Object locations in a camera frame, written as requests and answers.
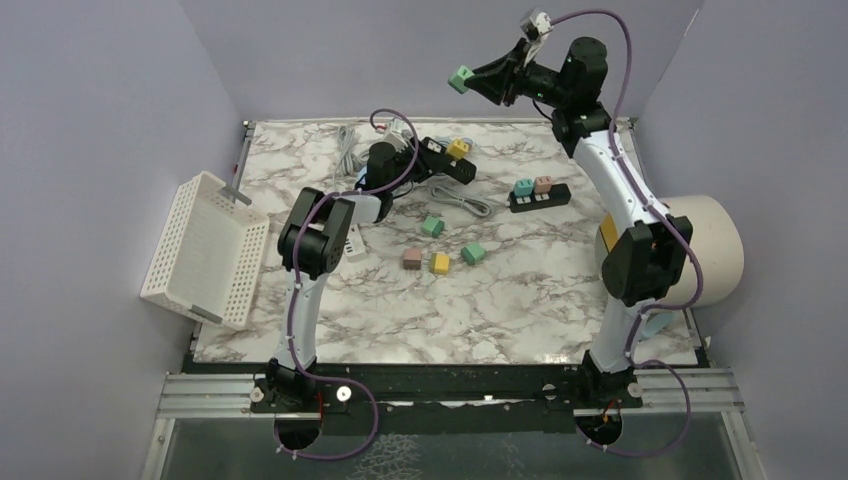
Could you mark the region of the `green plug adapter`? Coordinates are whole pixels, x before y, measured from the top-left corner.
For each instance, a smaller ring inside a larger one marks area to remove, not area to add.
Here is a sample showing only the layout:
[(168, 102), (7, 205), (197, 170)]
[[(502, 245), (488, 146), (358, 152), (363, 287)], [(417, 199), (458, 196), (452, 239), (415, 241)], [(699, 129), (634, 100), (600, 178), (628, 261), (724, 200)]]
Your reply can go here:
[(486, 250), (476, 242), (465, 245), (460, 253), (465, 263), (469, 266), (479, 264), (486, 257)]
[(445, 222), (438, 217), (428, 216), (421, 223), (421, 231), (431, 238), (438, 238), (445, 228)]

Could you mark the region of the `pink plug adapter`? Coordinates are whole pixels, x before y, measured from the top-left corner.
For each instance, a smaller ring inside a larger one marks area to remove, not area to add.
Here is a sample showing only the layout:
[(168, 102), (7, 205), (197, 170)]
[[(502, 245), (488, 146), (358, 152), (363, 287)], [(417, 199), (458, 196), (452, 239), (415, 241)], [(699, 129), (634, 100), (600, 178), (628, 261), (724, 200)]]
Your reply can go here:
[(402, 255), (402, 267), (404, 270), (420, 270), (422, 268), (422, 250), (418, 247), (410, 247), (404, 250)]

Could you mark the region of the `yellow plug adapter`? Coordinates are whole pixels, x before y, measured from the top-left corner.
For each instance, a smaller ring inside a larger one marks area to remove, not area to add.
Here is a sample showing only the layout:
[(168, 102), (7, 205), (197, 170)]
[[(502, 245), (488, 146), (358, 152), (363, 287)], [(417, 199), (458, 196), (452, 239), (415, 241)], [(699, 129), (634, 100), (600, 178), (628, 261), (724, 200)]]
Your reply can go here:
[(433, 253), (430, 256), (429, 270), (435, 275), (445, 275), (450, 270), (450, 256), (444, 253)]

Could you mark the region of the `white power strip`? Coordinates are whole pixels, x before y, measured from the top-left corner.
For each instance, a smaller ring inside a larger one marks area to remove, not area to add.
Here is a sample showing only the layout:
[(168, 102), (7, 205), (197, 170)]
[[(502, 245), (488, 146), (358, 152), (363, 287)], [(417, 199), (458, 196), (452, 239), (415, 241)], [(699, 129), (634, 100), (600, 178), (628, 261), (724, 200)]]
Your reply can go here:
[(344, 255), (353, 263), (363, 259), (367, 255), (367, 248), (363, 241), (359, 227), (354, 224), (350, 227), (344, 244)]

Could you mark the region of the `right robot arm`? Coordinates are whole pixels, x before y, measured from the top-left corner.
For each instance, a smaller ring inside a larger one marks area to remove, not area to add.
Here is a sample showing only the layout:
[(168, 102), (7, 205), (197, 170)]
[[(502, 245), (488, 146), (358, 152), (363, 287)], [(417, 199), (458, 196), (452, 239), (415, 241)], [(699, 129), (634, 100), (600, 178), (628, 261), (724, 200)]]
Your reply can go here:
[(559, 70), (532, 60), (533, 48), (519, 40), (508, 54), (463, 75), (462, 86), (496, 105), (525, 96), (550, 106), (554, 137), (592, 181), (610, 215), (615, 233), (601, 265), (608, 294), (604, 320), (573, 383), (585, 404), (600, 407), (632, 383), (640, 316), (680, 280), (693, 225), (649, 192), (620, 145), (599, 100), (608, 71), (606, 46), (591, 37), (574, 40)]

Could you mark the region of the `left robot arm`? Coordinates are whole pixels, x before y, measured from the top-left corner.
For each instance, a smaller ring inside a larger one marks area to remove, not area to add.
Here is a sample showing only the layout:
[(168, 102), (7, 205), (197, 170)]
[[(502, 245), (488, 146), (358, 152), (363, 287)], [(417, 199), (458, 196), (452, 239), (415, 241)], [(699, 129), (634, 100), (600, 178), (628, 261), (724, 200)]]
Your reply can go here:
[(266, 370), (268, 390), (288, 409), (302, 410), (313, 401), (316, 380), (309, 368), (316, 360), (323, 289), (342, 259), (351, 227), (385, 219), (395, 191), (432, 176), (440, 169), (433, 159), (443, 153), (429, 137), (402, 150), (380, 141), (369, 148), (364, 172), (350, 189), (300, 192), (277, 242), (286, 273), (285, 318)]

